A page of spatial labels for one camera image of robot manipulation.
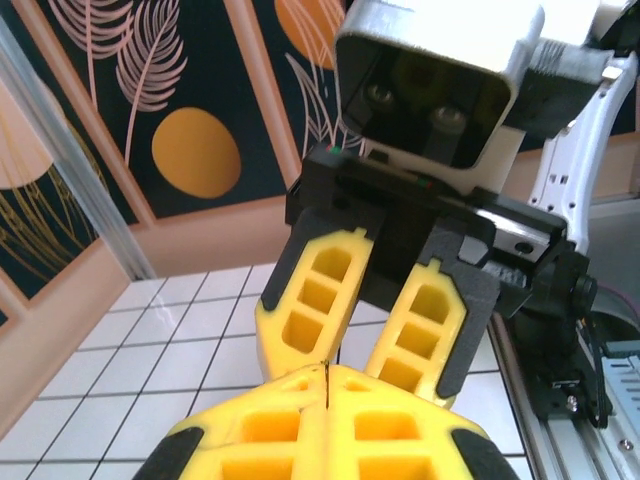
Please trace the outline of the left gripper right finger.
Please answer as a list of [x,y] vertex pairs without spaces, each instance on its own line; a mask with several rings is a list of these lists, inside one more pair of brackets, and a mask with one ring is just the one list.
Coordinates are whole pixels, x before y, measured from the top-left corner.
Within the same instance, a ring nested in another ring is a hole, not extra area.
[[329,479],[516,479],[476,423],[350,367],[327,368]]

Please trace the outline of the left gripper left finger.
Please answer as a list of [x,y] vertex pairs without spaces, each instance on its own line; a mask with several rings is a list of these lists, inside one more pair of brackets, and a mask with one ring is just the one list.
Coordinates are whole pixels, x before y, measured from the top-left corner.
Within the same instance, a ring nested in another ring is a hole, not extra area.
[[145,479],[323,479],[328,368],[308,366],[177,423]]

